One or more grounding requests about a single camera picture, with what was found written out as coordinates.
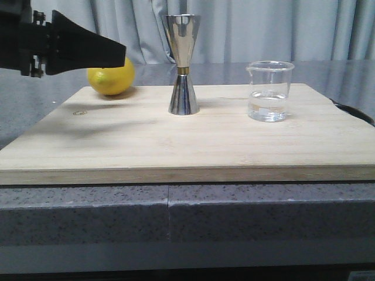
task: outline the black robotic arm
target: black robotic arm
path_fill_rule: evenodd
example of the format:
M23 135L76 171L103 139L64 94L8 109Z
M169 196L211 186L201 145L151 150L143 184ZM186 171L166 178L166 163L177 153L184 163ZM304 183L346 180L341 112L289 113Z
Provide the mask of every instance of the black robotic arm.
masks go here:
M120 67L126 47L83 29L58 11L52 23L30 0L0 2L0 67L41 77L88 67Z

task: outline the gold band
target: gold band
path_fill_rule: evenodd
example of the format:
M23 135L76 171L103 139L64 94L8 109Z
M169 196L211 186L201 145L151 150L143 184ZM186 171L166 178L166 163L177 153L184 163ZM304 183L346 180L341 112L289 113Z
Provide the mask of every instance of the gold band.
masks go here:
M189 74L189 67L178 67L177 68L178 75L187 75Z

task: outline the cutting board edge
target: cutting board edge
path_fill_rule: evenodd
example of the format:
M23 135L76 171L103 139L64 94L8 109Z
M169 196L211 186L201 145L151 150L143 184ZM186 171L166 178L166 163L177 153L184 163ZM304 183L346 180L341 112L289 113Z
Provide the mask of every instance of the cutting board edge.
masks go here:
M132 168L0 171L3 185L37 184L147 184L241 181L368 181L375 180L375 165L294 167L194 167L183 169Z

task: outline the wooden cutting board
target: wooden cutting board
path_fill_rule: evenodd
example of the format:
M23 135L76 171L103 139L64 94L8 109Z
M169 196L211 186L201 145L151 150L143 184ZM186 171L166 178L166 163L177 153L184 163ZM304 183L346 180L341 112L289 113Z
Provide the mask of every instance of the wooden cutting board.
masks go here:
M248 85L195 91L200 112L176 116L172 86L84 87L0 150L1 184L375 180L375 128L305 84L276 123L247 116Z

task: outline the metal cup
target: metal cup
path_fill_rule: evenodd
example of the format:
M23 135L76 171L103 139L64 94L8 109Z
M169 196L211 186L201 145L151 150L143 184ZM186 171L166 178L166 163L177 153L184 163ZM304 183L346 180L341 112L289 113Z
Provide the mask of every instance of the metal cup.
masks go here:
M190 60L198 34L200 16L165 15L162 18L166 37L177 64L177 79L168 111L176 115L191 115L199 111L192 81Z

